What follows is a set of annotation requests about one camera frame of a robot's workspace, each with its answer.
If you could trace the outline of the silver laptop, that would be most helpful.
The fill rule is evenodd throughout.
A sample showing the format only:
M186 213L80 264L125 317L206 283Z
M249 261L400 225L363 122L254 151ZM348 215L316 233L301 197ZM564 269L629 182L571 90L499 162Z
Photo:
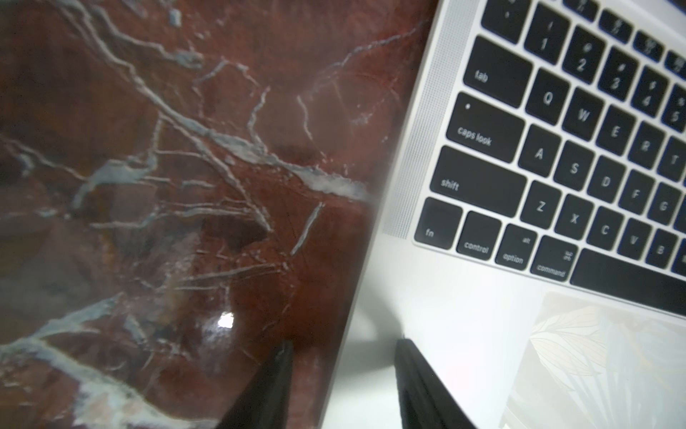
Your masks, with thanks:
M321 427L400 339L477 428L684 427L684 2L439 3Z

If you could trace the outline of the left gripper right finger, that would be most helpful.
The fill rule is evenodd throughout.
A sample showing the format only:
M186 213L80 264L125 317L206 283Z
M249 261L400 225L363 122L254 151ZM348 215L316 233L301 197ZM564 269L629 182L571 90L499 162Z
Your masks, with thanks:
M475 429L412 340L397 341L394 367L404 429Z

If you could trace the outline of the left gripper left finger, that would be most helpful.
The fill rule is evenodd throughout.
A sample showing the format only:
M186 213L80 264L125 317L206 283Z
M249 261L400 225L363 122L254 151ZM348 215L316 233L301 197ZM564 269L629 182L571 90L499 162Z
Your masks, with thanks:
M286 428L293 358L293 343L280 342L216 428Z

